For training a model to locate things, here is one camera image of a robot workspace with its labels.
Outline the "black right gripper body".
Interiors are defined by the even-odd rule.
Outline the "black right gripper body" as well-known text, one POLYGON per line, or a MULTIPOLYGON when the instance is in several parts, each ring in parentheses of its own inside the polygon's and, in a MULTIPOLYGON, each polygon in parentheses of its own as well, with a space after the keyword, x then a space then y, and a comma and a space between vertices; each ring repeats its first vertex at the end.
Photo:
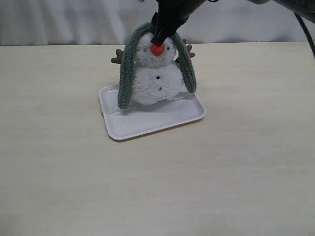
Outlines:
POLYGON ((153 34, 174 34, 205 0, 157 0, 158 10, 151 20, 153 34))

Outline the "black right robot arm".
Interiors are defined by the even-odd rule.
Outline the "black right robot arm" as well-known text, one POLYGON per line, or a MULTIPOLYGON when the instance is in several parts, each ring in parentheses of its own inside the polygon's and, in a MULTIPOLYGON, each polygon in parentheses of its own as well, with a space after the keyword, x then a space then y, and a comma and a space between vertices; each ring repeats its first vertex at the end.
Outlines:
MULTIPOLYGON (((161 46, 166 38, 174 36, 177 29, 185 24, 190 15, 204 0, 158 0, 158 11, 152 17, 152 43, 161 46)), ((297 18, 310 46, 314 41, 303 18, 315 22, 315 2, 313 0, 277 0, 276 3, 291 10, 297 18)))

